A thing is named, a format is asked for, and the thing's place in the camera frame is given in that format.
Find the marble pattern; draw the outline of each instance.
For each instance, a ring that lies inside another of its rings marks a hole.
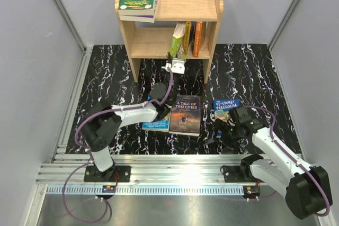
[[[76,110],[66,153],[85,153],[74,143],[75,129],[80,119],[99,100],[127,105],[143,102],[162,77],[165,60],[142,60],[139,82],[133,81],[126,50],[122,45],[94,46]],[[112,154],[219,154],[220,141],[206,145],[213,135],[213,99],[237,98],[244,105],[256,105],[272,111],[277,118],[277,136],[296,153],[301,153],[286,101],[271,55],[265,44],[218,44],[207,84],[203,83],[202,62],[189,60],[180,80],[180,94],[200,95],[202,104],[199,137],[144,131],[141,124],[121,128],[112,141]],[[270,116],[251,110],[267,122]],[[260,152],[248,140],[243,140],[242,153]]]

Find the wooden shelf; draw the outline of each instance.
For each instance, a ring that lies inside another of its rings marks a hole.
[[[143,58],[165,59],[171,47],[174,28],[137,28],[134,21],[120,20],[119,1],[115,0],[115,12],[125,43],[135,82],[138,81],[140,60]],[[197,58],[189,49],[187,59],[202,60],[204,82],[209,78],[210,67],[220,28],[223,0],[160,0],[156,21],[207,21],[205,41]]]
[[[131,58],[166,58],[166,52],[171,48],[174,28],[136,28],[131,49]],[[199,57],[193,57],[192,49],[188,51],[187,59],[209,59],[207,42],[199,51]]]
[[[217,21],[215,0],[161,0],[156,21]]]

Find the white wall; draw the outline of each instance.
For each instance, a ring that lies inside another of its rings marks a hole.
[[[0,0],[0,221],[20,225],[81,51],[52,0]]]
[[[301,0],[272,51],[306,159],[329,173],[339,222],[339,0]]]
[[[62,0],[87,46],[122,44],[114,0]],[[269,43],[292,0],[224,0],[218,43]]]

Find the perforated metal strip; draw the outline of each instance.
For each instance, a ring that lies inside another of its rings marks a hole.
[[[63,185],[49,185],[48,194],[61,194]],[[84,195],[112,195],[106,193],[103,185],[68,185],[66,194]],[[115,190],[115,195],[244,195],[242,185],[212,185],[189,188],[183,186],[157,186],[157,185],[120,185]]]

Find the purple book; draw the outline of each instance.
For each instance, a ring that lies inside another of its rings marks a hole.
[[[141,22],[152,22],[155,21],[155,16],[158,10],[158,3],[160,0],[155,0],[155,12],[154,15],[120,15],[122,21],[141,21]]]

